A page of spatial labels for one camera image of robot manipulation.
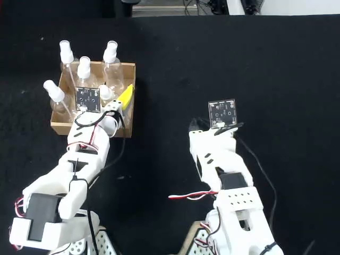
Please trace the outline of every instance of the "black circuit board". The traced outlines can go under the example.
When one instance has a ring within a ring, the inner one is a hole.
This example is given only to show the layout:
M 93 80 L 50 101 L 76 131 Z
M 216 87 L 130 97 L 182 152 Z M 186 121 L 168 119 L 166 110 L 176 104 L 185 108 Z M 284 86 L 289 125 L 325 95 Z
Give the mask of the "black circuit board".
M 235 100 L 228 99 L 209 102 L 209 118 L 212 129 L 236 125 Z
M 86 106 L 87 111 L 91 113 L 100 113 L 100 94 L 99 89 L 75 88 L 76 109 Z

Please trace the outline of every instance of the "desk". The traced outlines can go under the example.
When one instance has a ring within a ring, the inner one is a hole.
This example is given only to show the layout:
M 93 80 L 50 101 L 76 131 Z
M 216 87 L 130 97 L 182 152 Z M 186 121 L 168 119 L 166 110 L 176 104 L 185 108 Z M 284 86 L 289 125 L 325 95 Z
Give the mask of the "desk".
M 207 102 L 235 98 L 239 135 L 278 192 L 274 236 L 286 254 L 333 254 L 338 245 L 340 16 L 164 17 L 22 24 L 0 28 L 1 250 L 16 254 L 7 228 L 21 190 L 52 169 L 66 137 L 49 127 L 43 82 L 58 80 L 59 45 L 102 58 L 106 42 L 137 65 L 133 138 L 91 189 L 92 209 L 124 255 L 176 253 L 210 198 L 169 201 L 206 190 L 189 153 L 192 117 Z M 109 159 L 120 149 L 111 143 Z M 273 194 L 256 162 L 237 147 L 265 213 Z M 25 249 L 21 254 L 45 254 Z

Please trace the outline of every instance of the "open cardboard box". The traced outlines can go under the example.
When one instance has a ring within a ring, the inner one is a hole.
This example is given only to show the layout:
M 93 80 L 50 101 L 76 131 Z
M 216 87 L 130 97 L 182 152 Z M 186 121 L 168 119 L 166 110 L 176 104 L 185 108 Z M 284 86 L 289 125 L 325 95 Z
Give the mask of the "open cardboard box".
M 122 63 L 122 66 L 123 66 L 125 87 L 128 87 L 128 85 L 133 84 L 133 87 L 135 88 L 135 64 L 134 63 Z M 103 79 L 101 62 L 91 61 L 91 72 L 97 77 L 99 84 L 102 84 L 104 79 Z M 67 89 L 67 85 L 65 82 L 65 78 L 63 77 L 63 74 L 61 75 L 60 80 L 59 80 L 59 87 L 63 90 Z M 127 138 L 130 138 L 132 135 L 133 107 L 134 107 L 134 94 L 130 101 L 130 105 L 124 111 L 124 113 L 128 114 L 128 116 L 130 117 L 130 122 L 126 126 L 126 129 L 125 129 L 125 137 Z M 70 132 L 71 126 L 72 126 L 72 123 L 65 123 L 65 122 L 58 121 L 58 115 L 52 112 L 51 127 L 57 134 L 68 135 Z M 122 129 L 117 130 L 115 137 L 123 137 L 123 130 Z

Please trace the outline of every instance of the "white spray nozzle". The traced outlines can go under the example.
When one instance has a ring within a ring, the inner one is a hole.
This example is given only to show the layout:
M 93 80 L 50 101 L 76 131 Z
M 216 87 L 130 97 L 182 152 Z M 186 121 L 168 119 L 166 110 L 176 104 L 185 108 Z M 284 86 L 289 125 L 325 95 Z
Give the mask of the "white spray nozzle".
M 63 64 L 70 64 L 74 61 L 73 52 L 71 51 L 70 42 L 62 40 L 59 43 L 60 46 L 60 58 Z
M 105 63 L 113 63 L 117 56 L 118 43 L 115 41 L 109 41 L 107 43 L 106 50 L 104 51 L 103 60 Z
M 56 103 L 64 100 L 65 93 L 53 81 L 47 80 L 44 82 L 44 89 L 48 92 L 49 97 Z
M 99 86 L 99 93 L 102 100 L 109 100 L 112 97 L 112 90 L 104 84 Z
M 77 75 L 80 79 L 87 79 L 88 77 L 90 77 L 91 74 L 90 62 L 91 60 L 89 57 L 80 58 L 77 71 Z

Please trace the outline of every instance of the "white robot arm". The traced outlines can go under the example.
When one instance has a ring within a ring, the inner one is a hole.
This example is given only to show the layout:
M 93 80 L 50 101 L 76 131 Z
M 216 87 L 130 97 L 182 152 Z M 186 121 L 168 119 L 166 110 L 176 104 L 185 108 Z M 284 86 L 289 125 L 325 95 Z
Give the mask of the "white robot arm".
M 87 254 L 96 254 L 91 249 L 94 244 L 90 228 L 98 233 L 99 217 L 93 211 L 89 217 L 89 210 L 80 207 L 104 169 L 109 139 L 121 125 L 124 126 L 122 103 L 116 100 L 101 113 L 83 112 L 76 118 L 67 137 L 67 152 L 58 165 L 23 190 L 25 215 L 13 219 L 10 243 L 55 250 L 78 241 L 82 253 L 88 242 Z M 71 254 L 81 254 L 77 249 L 72 251 Z
M 206 217 L 211 231 L 206 245 L 216 246 L 216 253 L 221 255 L 283 255 L 270 231 L 252 176 L 236 154 L 237 128 L 231 126 L 219 135 L 216 130 L 196 128 L 189 132 L 190 153 L 199 176 L 217 193 L 214 209 Z

